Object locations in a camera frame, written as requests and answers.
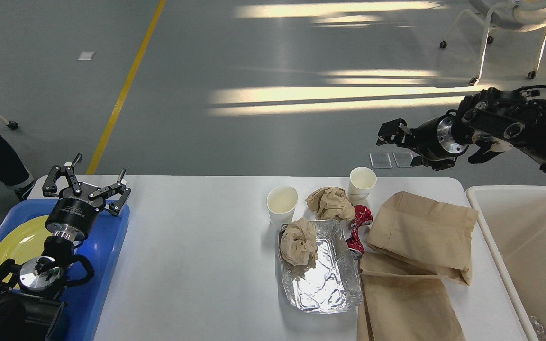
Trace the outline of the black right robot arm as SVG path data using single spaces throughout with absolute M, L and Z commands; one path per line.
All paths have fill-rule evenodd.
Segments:
M 516 148 L 539 164 L 546 174 L 546 100 L 539 91 L 546 85 L 511 91 L 496 87 L 468 95 L 458 108 L 411 129 L 404 119 L 385 122 L 377 145 L 393 144 L 415 153 L 412 167 L 442 171 L 455 166 L 470 145 L 477 151 L 470 164 L 483 164 Z

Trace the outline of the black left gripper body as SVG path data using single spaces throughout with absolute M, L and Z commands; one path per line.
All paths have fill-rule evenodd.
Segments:
M 84 241 L 89 237 L 99 214 L 100 208 L 80 199 L 59 199 L 45 221 L 45 228 L 52 234 L 66 233 L 71 235 L 73 241 Z

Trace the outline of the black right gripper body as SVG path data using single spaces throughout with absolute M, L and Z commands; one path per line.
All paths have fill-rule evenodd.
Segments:
M 454 115 L 442 115 L 411 129 L 416 153 L 428 162 L 450 160 L 466 153 L 468 146 L 458 143 L 453 137 L 454 122 Z

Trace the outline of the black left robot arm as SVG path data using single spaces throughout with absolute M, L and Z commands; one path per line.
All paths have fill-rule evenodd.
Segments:
M 131 193 L 122 169 L 97 186 L 78 180 L 82 160 L 54 165 L 42 199 L 15 207 L 0 242 L 15 227 L 45 214 L 48 236 L 27 261 L 0 262 L 0 341 L 92 341 L 129 224 Z

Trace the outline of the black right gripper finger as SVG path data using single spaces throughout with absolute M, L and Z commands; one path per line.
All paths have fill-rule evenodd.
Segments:
M 424 155 L 413 157 L 410 163 L 411 167 L 424 166 L 427 168 L 432 168 L 434 171 L 442 171 L 445 169 L 452 168 L 455 166 L 457 157 L 449 158 L 426 158 Z
M 412 129 L 404 119 L 394 119 L 381 125 L 376 145 L 393 144 L 397 147 L 416 147 L 417 141 Z

